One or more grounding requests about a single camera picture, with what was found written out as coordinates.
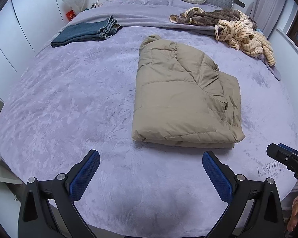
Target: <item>human hand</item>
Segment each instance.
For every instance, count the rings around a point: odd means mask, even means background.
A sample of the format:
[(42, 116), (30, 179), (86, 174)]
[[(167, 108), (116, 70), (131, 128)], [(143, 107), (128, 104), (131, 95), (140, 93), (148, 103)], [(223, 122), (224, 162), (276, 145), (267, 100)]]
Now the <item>human hand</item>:
[(294, 199), (294, 202), (292, 203), (291, 211), (292, 211), (291, 217), (290, 217), (290, 220), (289, 220), (288, 225), (287, 225), (287, 230), (289, 232), (292, 232), (293, 229), (295, 228), (295, 226), (298, 223), (298, 217), (297, 217), (297, 214), (298, 214), (298, 197), (296, 197)]

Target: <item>bed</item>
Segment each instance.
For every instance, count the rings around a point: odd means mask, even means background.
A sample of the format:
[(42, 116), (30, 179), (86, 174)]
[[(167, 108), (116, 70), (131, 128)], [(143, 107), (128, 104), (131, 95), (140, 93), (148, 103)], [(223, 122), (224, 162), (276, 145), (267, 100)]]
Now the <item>bed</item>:
[[(134, 18), (140, 19), (143, 12), (161, 6), (178, 14), (194, 5), (180, 0), (110, 0), (80, 13), (70, 24), (108, 14), (123, 20), (122, 10), (129, 10), (129, 15), (136, 11)], [(219, 9), (210, 3), (201, 7)], [(203, 169), (202, 154), (208, 149), (131, 139), (138, 49), (147, 36), (158, 34), (204, 51), (221, 71), (238, 79), (246, 138), (232, 149), (212, 151), (248, 179), (273, 177), (283, 199), (296, 179), (266, 155), (270, 143), (298, 149), (295, 117), (283, 82), (262, 61), (198, 29), (148, 27), (142, 22), (125, 25), (105, 41), (44, 46), (0, 114), (0, 156), (5, 163), (25, 183), (31, 176), (46, 180), (68, 172), (96, 149), (100, 166), (75, 202), (88, 224), (136, 237), (206, 235), (227, 206)], [(243, 215), (240, 226), (245, 220)]]

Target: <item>brown fuzzy garment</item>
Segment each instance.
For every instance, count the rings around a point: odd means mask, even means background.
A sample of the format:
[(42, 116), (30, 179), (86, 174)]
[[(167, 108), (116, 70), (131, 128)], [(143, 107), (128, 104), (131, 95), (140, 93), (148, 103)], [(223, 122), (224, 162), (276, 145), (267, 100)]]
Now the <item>brown fuzzy garment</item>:
[[(188, 24), (196, 26), (215, 26), (218, 24), (219, 20), (227, 21), (236, 21), (241, 18), (241, 15), (238, 10), (233, 9), (222, 9), (216, 10), (213, 12), (197, 12), (196, 10), (190, 10), (188, 16), (185, 16), (185, 13), (181, 13), (180, 17), (178, 15), (171, 15), (170, 18), (173, 18), (177, 24)], [(257, 24), (250, 18), (250, 21), (253, 23), (253, 29), (257, 28)]]

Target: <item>blue jeans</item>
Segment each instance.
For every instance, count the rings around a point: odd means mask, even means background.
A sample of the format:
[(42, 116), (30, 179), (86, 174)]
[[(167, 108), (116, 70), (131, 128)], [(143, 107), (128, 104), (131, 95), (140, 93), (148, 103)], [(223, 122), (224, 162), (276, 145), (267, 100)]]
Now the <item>blue jeans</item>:
[(52, 42), (52, 47), (65, 46), (71, 42), (101, 41), (110, 38), (122, 28), (111, 15), (106, 20), (94, 23), (79, 23), (67, 26)]

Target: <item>striped sweater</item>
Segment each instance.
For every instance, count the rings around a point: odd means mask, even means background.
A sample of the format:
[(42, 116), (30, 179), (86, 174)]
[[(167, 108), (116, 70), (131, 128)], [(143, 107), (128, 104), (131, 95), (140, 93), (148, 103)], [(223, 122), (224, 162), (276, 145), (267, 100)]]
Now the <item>striped sweater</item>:
[(241, 11), (240, 14), (241, 18), (238, 21), (219, 20), (215, 25), (215, 39), (225, 41), (230, 47), (253, 57), (264, 54), (268, 64), (275, 65), (276, 60), (270, 42), (263, 34), (253, 30), (253, 23), (247, 15)]

